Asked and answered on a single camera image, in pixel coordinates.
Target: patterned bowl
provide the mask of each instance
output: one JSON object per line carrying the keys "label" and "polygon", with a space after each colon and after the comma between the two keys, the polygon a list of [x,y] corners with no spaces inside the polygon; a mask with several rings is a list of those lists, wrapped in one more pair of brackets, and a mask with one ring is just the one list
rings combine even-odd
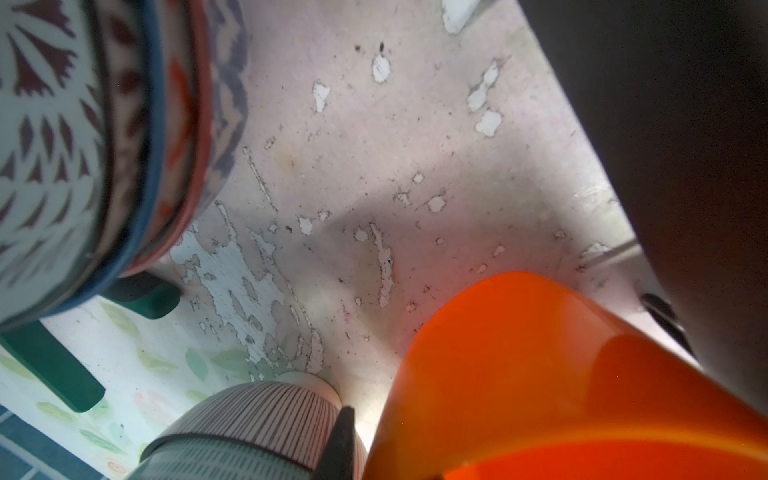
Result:
{"label": "patterned bowl", "polygon": [[165,92],[162,102],[151,109],[163,109],[165,122],[149,131],[150,155],[163,161],[158,196],[149,226],[144,232],[139,254],[154,250],[158,237],[173,227],[173,218],[187,195],[194,169],[195,128],[197,126],[197,89],[194,74],[194,49],[186,2],[142,2],[153,9],[156,21],[145,22],[148,34],[157,36],[150,49],[158,49],[159,62],[151,62],[150,82],[153,89]]}
{"label": "patterned bowl", "polygon": [[187,195],[178,214],[173,217],[160,235],[137,253],[131,265],[121,276],[131,276],[146,270],[160,259],[178,241],[187,229],[196,211],[203,190],[208,158],[210,156],[211,86],[210,57],[208,54],[207,20],[204,0],[188,2],[192,35],[194,41],[195,65],[197,70],[197,148],[194,169],[187,189]]}
{"label": "patterned bowl", "polygon": [[[147,46],[145,63],[150,66],[162,65],[162,54],[158,46],[161,44],[159,31],[157,28],[147,27],[147,25],[157,25],[154,2],[138,3],[140,20],[145,25],[144,41]],[[147,71],[149,91],[147,104],[150,106],[165,105],[165,84],[162,72],[162,68],[150,68]],[[165,109],[149,108],[146,122],[146,129],[150,131],[163,131]],[[114,138],[117,138],[119,134],[120,132],[116,132]],[[112,251],[104,258],[98,268],[88,277],[88,280],[72,296],[54,309],[46,312],[46,315],[54,315],[69,310],[103,292],[118,278],[118,275],[125,270],[131,259],[133,259],[141,245],[144,232],[154,212],[160,177],[164,168],[163,150],[164,139],[162,136],[152,144],[147,145],[144,143],[144,146],[139,150],[139,168],[143,168],[143,172],[140,171],[139,173],[139,178],[142,181],[138,184],[140,189],[137,192],[138,201],[135,204],[128,224],[121,231],[119,243],[113,247]]]}
{"label": "patterned bowl", "polygon": [[62,300],[71,297],[116,247],[137,205],[146,171],[146,158],[141,155],[148,115],[141,12],[137,2],[126,0],[98,0],[94,5],[111,99],[111,191],[91,262]]}
{"label": "patterned bowl", "polygon": [[195,209],[195,217],[221,191],[234,166],[234,152],[248,119],[248,97],[240,76],[245,69],[248,32],[239,2],[196,0],[205,8],[210,51],[211,101],[210,159]]}
{"label": "patterned bowl", "polygon": [[35,319],[87,267],[108,175],[101,66],[78,0],[0,4],[0,322]]}
{"label": "patterned bowl", "polygon": [[[339,410],[310,389],[283,382],[244,383],[198,403],[150,443],[141,459],[168,442],[205,437],[266,450],[313,472],[337,416]],[[355,435],[355,480],[365,462],[365,447]]]}

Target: blue tile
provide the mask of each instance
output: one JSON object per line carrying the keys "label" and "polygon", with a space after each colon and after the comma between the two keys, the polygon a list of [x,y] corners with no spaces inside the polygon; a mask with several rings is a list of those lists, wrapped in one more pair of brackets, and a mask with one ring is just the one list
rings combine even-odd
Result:
{"label": "blue tile", "polygon": [[0,423],[0,433],[65,477],[77,480],[101,479],[99,472],[17,416]]}
{"label": "blue tile", "polygon": [[2,447],[0,447],[0,465],[2,465],[0,480],[19,480],[26,472],[32,470],[31,466]]}

